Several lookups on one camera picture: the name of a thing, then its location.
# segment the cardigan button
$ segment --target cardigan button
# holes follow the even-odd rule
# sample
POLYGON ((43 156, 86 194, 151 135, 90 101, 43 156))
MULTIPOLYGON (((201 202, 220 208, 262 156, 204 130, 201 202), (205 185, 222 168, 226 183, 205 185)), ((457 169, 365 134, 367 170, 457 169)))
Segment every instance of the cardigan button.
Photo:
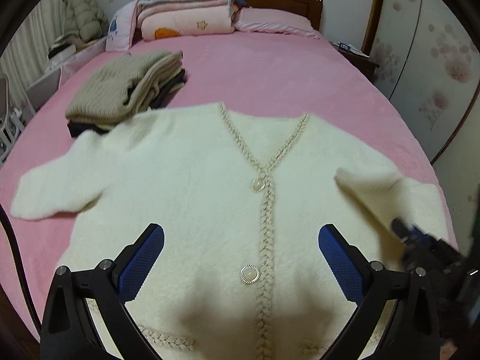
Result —
POLYGON ((261 191, 263 188, 265 188, 265 181, 263 181, 262 178, 256 178, 251 184, 251 187, 255 192, 261 191))
POLYGON ((244 266, 240 271, 240 279, 245 284, 255 283, 260 277, 260 270, 256 265, 248 264, 244 266))

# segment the pink pillow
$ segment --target pink pillow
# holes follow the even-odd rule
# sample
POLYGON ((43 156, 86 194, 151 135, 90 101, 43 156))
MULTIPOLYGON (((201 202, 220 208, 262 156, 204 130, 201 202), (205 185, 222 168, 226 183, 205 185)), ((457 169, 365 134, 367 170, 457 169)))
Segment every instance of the pink pillow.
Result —
POLYGON ((279 9, 243 8, 237 14, 234 27, 241 32, 280 32, 321 38, 306 17, 279 9))

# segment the wardrobe door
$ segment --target wardrobe door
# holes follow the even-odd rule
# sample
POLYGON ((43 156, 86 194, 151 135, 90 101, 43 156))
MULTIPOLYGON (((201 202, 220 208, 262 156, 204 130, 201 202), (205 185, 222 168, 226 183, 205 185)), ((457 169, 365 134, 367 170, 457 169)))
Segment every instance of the wardrobe door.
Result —
POLYGON ((442 0, 422 0, 417 30, 390 101, 431 161, 464 116, 480 80, 480 56, 442 0))
POLYGON ((382 14, 370 58, 380 65, 374 85, 387 99, 397 85, 415 29, 422 0, 383 0, 382 14))

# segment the bed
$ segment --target bed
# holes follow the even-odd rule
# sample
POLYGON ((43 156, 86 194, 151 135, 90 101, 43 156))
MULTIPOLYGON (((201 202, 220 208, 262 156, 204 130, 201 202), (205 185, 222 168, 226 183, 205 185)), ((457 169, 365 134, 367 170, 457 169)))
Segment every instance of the bed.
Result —
MULTIPOLYGON (((320 25, 322 0, 245 0, 257 8, 277 8, 320 25)), ((167 107, 224 102, 227 108, 253 116, 320 116, 390 158, 406 176, 422 183, 438 180, 419 143, 388 100, 325 39, 296 35, 241 33, 140 41, 130 52, 159 48, 184 54, 188 82, 167 107)), ((121 56, 102 53, 83 66, 41 108, 0 169, 0 200, 6 212, 21 175, 65 154, 74 140, 64 112, 82 83, 97 68, 121 56)), ((449 240, 455 244, 443 201, 449 240)), ((39 315, 57 261, 69 245, 73 215, 27 222, 11 219, 29 288, 39 315)), ((8 241, 0 232, 0 284, 32 334, 8 241)))

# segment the sweater sleeve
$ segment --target sweater sleeve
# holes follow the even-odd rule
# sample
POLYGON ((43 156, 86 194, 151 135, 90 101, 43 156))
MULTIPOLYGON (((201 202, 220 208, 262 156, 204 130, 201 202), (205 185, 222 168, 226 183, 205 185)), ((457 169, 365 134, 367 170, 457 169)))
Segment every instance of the sweater sleeve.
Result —
POLYGON ((118 152, 103 137, 83 133, 63 156, 20 178, 10 213, 35 220, 58 212, 79 212, 111 183, 118 152))
POLYGON ((343 151, 342 166, 337 169, 337 185, 366 208, 387 230, 393 219, 448 239, 446 213, 441 190, 436 184, 424 184, 404 176, 397 166, 379 151, 345 133, 337 132, 351 150, 343 151))
POLYGON ((357 201, 390 231, 393 219, 401 218, 409 227, 448 238, 443 205, 434 184, 423 184, 404 177, 399 172, 350 173, 338 169, 337 184, 352 194, 357 201))

